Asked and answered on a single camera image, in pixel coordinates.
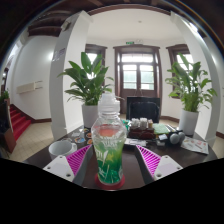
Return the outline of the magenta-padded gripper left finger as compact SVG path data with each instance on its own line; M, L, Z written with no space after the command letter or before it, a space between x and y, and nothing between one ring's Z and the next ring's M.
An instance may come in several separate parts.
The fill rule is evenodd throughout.
M87 145L68 156L57 156L44 167L44 170L81 186L92 155L92 146Z

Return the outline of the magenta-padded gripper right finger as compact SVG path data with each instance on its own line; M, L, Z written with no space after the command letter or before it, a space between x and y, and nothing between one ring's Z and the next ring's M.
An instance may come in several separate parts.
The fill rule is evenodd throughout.
M134 150L145 184L160 180L183 169L183 166L164 149L148 149L136 145Z

